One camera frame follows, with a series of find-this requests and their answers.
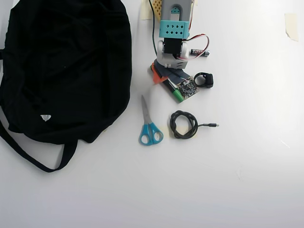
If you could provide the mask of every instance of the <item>black ring-shaped object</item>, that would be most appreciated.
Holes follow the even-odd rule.
[[[203,76],[204,79],[206,80],[206,82],[204,84],[201,84],[201,85],[198,85],[196,83],[196,79],[199,77],[199,76]],[[198,87],[198,88],[212,88],[213,87],[213,75],[212,74],[207,74],[207,73],[198,73],[195,75],[194,77],[194,84]]]

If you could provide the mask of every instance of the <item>scissors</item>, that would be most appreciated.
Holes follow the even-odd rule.
[[[142,95],[142,113],[143,113],[143,119],[144,119],[144,126],[142,128],[142,133],[140,136],[140,142],[144,146],[151,146],[154,144],[159,144],[163,140],[163,133],[155,126],[155,124],[152,122],[150,118],[150,114],[148,111],[147,103]],[[148,142],[143,142],[143,137],[147,137]]]

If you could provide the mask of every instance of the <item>white robot part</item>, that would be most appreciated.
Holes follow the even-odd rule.
[[[189,59],[189,48],[186,42],[182,43],[180,58]],[[188,61],[176,59],[172,54],[164,53],[164,43],[159,41],[157,45],[157,61],[166,68],[185,69]]]

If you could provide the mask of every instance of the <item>yellow perforated board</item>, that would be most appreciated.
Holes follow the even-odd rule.
[[[154,13],[158,21],[161,21],[162,17],[162,0],[154,0],[152,3]]]

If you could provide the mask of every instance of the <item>blue scissors handle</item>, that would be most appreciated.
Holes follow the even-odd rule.
[[[147,137],[148,142],[143,142],[143,137]],[[155,126],[154,123],[145,124],[142,129],[140,136],[140,142],[142,145],[151,146],[153,144],[159,144],[163,140],[163,133]]]

